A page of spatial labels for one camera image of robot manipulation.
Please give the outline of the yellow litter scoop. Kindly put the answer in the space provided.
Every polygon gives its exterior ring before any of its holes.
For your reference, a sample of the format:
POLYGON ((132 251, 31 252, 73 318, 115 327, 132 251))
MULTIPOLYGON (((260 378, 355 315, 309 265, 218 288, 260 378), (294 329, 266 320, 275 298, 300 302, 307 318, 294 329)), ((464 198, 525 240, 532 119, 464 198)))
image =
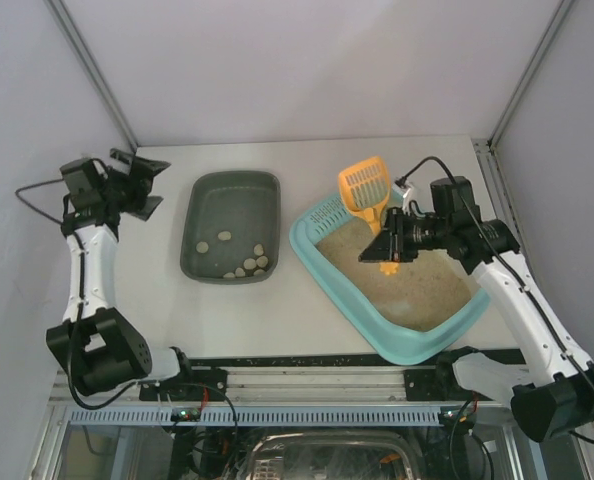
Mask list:
POLYGON ((364 221, 376 238, 382 228, 382 214, 391 192, 385 162, 378 156, 360 161, 342 170, 337 182, 346 211, 364 221))

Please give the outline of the teal cat litter box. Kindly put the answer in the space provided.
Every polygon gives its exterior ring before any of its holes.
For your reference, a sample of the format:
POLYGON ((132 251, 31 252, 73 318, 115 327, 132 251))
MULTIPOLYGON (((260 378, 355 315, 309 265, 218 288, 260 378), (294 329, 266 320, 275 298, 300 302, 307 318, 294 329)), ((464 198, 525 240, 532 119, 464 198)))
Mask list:
POLYGON ((403 366, 419 364, 457 341, 484 315, 491 303, 490 297, 465 274, 458 262, 439 251, 438 255, 466 282, 471 299, 428 332, 389 322, 316 248, 317 243, 352 219, 340 195, 333 193, 295 220, 290 228, 289 240, 294 253, 318 286, 382 358, 403 366))

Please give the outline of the grey plastic waste tray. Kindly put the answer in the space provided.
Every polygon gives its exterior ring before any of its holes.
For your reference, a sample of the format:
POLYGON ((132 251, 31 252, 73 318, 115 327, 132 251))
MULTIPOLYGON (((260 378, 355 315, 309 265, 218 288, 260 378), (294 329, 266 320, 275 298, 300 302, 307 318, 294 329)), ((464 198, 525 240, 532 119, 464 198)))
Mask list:
POLYGON ((279 259, 281 189, 277 177, 266 171, 228 170, 200 177, 191 190, 180 247, 180 269, 186 277, 208 284, 244 285, 270 277, 279 259), (218 233, 229 231, 231 239, 221 241, 218 233), (198 242, 209 250, 199 253, 198 242), (257 260, 253 249, 262 244, 269 263, 253 270, 243 262, 257 260), (223 278, 236 269, 245 277, 223 278), (263 275, 253 272, 263 269, 263 275))

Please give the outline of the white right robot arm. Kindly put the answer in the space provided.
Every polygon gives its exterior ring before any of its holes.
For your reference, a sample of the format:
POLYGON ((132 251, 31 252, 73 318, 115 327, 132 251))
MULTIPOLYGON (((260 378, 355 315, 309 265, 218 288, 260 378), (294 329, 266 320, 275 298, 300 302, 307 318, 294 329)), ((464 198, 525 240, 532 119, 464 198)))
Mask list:
POLYGON ((393 266, 414 261, 422 250, 444 250, 461 264, 490 297, 525 361, 512 367, 479 351, 464 352, 452 363, 456 384, 510 409, 536 442, 575 435, 594 422, 594 360, 532 280, 508 227, 481 221, 471 208, 417 216, 393 207, 358 259, 393 266))

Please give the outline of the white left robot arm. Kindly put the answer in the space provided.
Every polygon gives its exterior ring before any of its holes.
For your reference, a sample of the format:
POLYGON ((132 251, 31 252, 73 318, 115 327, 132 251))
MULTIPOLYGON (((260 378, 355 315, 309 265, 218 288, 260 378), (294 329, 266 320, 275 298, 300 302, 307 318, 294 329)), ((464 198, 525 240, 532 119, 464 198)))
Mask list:
POLYGON ((46 344, 67 375, 73 399, 113 391, 122 395, 141 383, 180 375, 182 353, 155 348, 120 312, 116 302, 115 259, 124 214, 148 220, 162 202, 152 193, 155 178, 169 163, 113 149, 121 171, 97 158, 63 165, 67 187, 60 230, 70 253, 70 288, 61 324, 46 332, 46 344))

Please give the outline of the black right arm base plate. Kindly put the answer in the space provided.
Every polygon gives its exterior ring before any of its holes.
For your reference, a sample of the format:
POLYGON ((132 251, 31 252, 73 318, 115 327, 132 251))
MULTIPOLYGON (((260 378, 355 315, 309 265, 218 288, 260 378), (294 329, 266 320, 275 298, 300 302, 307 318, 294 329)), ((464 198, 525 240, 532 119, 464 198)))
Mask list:
POLYGON ((471 390, 456 380, 453 364, 467 355, 478 353, 473 347, 447 350, 438 354, 428 365, 404 371, 406 399, 409 402, 463 401, 473 397, 471 390))

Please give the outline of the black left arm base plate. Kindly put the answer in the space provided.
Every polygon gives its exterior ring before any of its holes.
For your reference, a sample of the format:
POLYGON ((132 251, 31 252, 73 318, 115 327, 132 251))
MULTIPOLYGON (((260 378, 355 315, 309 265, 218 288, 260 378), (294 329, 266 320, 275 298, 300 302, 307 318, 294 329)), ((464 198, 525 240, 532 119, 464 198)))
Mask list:
POLYGON ((228 384, 225 369, 202 365, 189 359, 184 353, 178 354, 180 373, 175 377, 140 387, 139 400, 142 402, 199 402, 219 400, 228 384))

